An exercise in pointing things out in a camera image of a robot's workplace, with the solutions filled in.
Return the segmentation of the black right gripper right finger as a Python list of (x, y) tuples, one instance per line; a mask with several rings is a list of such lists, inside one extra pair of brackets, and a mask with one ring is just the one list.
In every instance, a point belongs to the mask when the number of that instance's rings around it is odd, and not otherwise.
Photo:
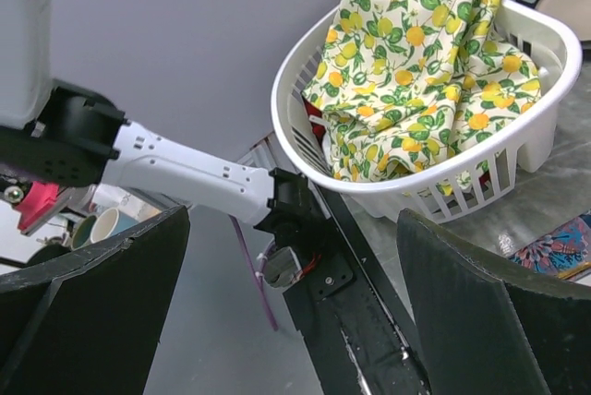
[(587, 394), (590, 289), (403, 210), (397, 247), (435, 394)]

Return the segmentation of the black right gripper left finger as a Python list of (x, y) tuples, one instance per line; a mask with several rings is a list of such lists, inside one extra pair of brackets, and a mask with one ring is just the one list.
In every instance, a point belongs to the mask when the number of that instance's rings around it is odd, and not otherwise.
[(4, 394), (140, 394), (184, 261), (178, 206), (1, 277)]

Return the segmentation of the lemon print garment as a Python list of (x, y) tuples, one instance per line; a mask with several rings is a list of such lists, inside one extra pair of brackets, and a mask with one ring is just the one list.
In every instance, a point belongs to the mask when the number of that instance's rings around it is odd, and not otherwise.
[(335, 179), (417, 174), (472, 149), (541, 96), (531, 58), (493, 28), (501, 0), (341, 0), (303, 89)]

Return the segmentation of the red polka dot garment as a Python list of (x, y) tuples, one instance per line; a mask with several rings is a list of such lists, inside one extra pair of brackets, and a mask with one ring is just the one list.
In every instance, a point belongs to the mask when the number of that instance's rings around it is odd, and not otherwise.
[(321, 110), (316, 106), (305, 99), (303, 99), (303, 103), (315, 138), (324, 151), (329, 151), (331, 135), (328, 122), (323, 118)]

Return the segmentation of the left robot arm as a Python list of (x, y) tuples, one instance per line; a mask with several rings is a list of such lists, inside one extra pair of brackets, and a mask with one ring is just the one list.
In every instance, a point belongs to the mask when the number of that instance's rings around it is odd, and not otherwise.
[(120, 186), (216, 209), (270, 233), (269, 285), (310, 278), (317, 297), (352, 277), (342, 236), (300, 174), (247, 167), (158, 136), (101, 94), (54, 79), (51, 0), (1, 0), (1, 166), (63, 188)]

